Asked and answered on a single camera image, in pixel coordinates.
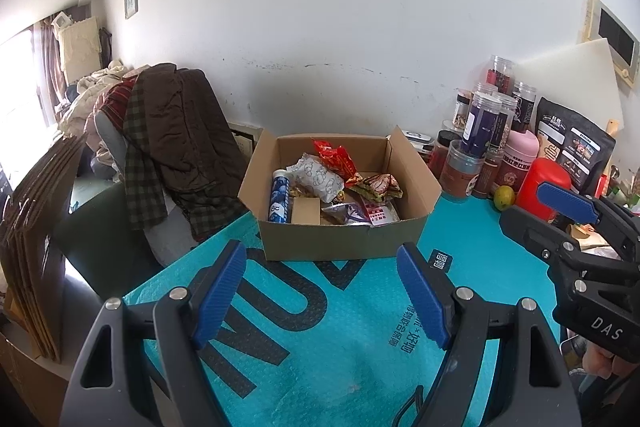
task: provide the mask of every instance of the yellow fruit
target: yellow fruit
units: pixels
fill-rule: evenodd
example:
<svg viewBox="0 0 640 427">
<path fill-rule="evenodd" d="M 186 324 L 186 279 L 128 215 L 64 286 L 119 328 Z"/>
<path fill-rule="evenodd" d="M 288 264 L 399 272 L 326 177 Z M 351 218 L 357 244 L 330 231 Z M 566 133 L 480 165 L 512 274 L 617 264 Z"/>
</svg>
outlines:
<svg viewBox="0 0 640 427">
<path fill-rule="evenodd" d="M 506 210 L 516 202 L 516 193 L 509 185 L 501 185 L 494 194 L 494 205 L 500 211 Z"/>
</svg>

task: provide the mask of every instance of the curtain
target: curtain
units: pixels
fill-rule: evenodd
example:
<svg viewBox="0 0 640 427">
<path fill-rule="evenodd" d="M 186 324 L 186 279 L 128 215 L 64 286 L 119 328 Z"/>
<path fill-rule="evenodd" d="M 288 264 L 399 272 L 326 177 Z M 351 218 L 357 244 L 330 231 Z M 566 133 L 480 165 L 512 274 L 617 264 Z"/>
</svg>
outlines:
<svg viewBox="0 0 640 427">
<path fill-rule="evenodd" d="M 33 25 L 33 54 L 40 87 L 40 99 L 49 124 L 60 121 L 56 106 L 66 100 L 66 79 L 60 67 L 60 46 L 53 34 L 53 16 Z"/>
</svg>

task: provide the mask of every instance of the white board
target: white board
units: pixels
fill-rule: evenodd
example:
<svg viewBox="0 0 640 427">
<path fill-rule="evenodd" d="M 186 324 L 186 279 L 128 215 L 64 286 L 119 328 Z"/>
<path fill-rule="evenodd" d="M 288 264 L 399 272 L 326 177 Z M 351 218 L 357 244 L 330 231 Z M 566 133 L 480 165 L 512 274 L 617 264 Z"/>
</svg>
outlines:
<svg viewBox="0 0 640 427">
<path fill-rule="evenodd" d="M 514 68 L 515 80 L 534 86 L 544 96 L 587 117 L 602 130 L 609 120 L 624 127 L 620 92 L 607 39 L 563 48 Z M 532 127 L 535 127 L 535 113 Z"/>
</svg>

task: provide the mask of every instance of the black food bag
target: black food bag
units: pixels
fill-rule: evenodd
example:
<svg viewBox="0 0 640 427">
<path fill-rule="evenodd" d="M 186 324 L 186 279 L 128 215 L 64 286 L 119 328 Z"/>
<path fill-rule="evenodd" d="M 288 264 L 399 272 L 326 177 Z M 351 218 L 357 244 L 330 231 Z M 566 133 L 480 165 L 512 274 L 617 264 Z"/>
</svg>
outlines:
<svg viewBox="0 0 640 427">
<path fill-rule="evenodd" d="M 536 136 L 538 157 L 561 165 L 580 194 L 593 196 L 616 140 L 580 113 L 546 98 L 538 104 Z"/>
</svg>

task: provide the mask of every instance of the pink bottle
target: pink bottle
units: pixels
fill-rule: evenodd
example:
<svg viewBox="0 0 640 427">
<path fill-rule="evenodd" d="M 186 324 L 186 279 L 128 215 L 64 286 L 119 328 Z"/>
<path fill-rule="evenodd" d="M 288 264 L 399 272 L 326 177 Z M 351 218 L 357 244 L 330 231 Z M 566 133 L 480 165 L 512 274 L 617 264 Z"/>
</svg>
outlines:
<svg viewBox="0 0 640 427">
<path fill-rule="evenodd" d="M 492 192 L 500 185 L 509 185 L 515 192 L 520 190 L 539 149 L 538 138 L 531 131 L 511 131 L 504 146 L 504 159 L 492 185 Z"/>
</svg>

